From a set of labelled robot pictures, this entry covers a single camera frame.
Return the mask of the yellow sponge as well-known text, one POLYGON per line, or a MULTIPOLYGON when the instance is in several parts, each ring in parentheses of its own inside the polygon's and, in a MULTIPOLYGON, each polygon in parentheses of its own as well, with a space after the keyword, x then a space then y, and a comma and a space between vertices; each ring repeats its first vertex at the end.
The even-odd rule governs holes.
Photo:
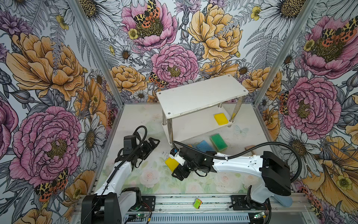
POLYGON ((165 161, 165 164, 167 165, 167 167, 170 169, 170 171, 173 173, 175 171, 175 169, 179 166, 179 163, 172 158, 168 158, 165 161))
POLYGON ((219 126, 228 124, 228 119, 224 113, 218 113, 214 115, 214 119, 219 126))

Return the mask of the yellow sponge front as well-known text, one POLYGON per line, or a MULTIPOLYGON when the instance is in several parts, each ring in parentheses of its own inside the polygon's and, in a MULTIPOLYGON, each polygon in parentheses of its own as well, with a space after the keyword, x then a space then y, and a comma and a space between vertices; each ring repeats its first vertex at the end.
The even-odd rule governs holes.
POLYGON ((214 119, 219 126, 228 124, 228 119, 224 113, 218 113, 214 115, 214 119))

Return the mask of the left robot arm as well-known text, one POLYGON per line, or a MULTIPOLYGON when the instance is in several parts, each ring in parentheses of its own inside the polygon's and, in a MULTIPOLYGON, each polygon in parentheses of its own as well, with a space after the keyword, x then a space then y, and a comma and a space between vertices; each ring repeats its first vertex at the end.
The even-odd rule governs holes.
POLYGON ((81 204, 81 224, 121 224, 131 208, 142 204, 139 188, 122 189, 138 160, 144 161, 159 145, 160 140, 136 135, 124 137, 124 147, 115 159, 114 170, 100 189, 86 195, 81 204))

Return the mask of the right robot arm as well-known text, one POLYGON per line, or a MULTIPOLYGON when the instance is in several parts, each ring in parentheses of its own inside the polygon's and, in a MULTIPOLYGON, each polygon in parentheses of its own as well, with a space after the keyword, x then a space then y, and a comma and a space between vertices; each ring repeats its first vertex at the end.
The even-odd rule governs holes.
POLYGON ((258 177, 258 182, 249 188, 248 199, 256 203, 264 203, 267 198, 280 195, 291 195, 290 167, 279 157, 269 151, 263 155, 240 156, 230 159, 221 153, 200 152, 188 147, 173 148, 170 158, 179 165, 172 176, 183 181, 191 172, 243 173, 258 177))

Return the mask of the white two-tier shelf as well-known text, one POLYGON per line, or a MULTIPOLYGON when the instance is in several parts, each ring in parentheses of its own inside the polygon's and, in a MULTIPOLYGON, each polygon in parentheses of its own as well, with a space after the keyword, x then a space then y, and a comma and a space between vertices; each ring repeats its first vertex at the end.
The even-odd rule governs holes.
POLYGON ((169 143, 185 141, 231 126, 249 91, 233 76, 224 75, 157 93, 162 127, 169 143), (214 115, 224 113, 228 124, 219 126, 214 115))

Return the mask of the green sponge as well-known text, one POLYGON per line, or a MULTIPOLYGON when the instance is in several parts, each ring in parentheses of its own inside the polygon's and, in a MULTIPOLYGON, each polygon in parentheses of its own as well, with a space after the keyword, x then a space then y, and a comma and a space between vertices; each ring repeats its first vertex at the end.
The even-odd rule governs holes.
POLYGON ((210 136, 210 141, 213 144, 213 146, 217 152, 224 151, 228 148, 227 143, 224 141, 224 139, 218 133, 210 136))

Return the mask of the green orange small block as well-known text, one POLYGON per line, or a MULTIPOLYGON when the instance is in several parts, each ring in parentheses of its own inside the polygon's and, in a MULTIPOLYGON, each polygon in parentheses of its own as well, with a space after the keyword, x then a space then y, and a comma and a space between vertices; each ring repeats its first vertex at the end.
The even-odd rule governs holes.
POLYGON ((202 201, 197 198, 197 199, 195 200, 194 204, 193 204, 193 207, 194 207, 195 209, 199 209, 201 205, 202 205, 202 201))

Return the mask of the small wooden mallet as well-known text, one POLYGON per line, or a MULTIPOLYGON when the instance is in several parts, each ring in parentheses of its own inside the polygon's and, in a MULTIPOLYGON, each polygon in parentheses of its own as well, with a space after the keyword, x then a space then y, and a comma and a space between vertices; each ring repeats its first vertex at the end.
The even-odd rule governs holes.
POLYGON ((245 152, 247 152, 248 154, 251 153, 252 155, 255 155, 256 152, 253 149, 254 147, 255 147, 255 145, 250 145, 250 146, 245 147, 245 152))

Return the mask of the blue grey oval pad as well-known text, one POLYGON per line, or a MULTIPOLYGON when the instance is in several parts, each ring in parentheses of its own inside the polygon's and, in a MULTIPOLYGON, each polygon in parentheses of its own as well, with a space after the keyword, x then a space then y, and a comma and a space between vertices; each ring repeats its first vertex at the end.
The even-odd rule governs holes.
POLYGON ((281 195, 274 195, 274 199, 279 202, 283 207, 291 207, 293 204, 293 199, 290 196, 281 196, 281 195))

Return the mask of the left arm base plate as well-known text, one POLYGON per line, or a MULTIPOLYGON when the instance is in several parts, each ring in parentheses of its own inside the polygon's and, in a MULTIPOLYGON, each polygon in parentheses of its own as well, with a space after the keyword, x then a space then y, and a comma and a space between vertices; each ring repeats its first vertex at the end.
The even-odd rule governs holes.
POLYGON ((142 196, 141 202, 132 206, 129 212, 153 212, 155 210, 156 196, 142 196))

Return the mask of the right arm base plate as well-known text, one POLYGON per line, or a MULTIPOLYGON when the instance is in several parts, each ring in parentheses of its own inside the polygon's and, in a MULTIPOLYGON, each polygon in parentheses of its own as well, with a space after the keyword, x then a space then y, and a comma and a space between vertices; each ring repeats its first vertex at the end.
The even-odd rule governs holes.
POLYGON ((258 203, 247 195, 232 195, 231 206, 234 211, 250 211, 250 210, 267 210, 269 204, 269 198, 264 203, 258 203))

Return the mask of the aluminium front rail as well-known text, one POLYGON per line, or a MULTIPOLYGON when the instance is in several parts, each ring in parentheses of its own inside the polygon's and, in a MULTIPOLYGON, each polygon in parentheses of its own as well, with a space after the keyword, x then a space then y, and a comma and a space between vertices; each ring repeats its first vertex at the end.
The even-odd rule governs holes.
MULTIPOLYGON (((122 224, 316 224, 312 206, 302 193, 294 193, 291 207, 283 207, 274 197, 267 210, 234 211, 230 194, 141 195, 156 196, 153 212, 127 212, 122 224), (193 204, 202 201, 199 209, 193 204)), ((72 223, 81 224, 81 197, 72 223)))

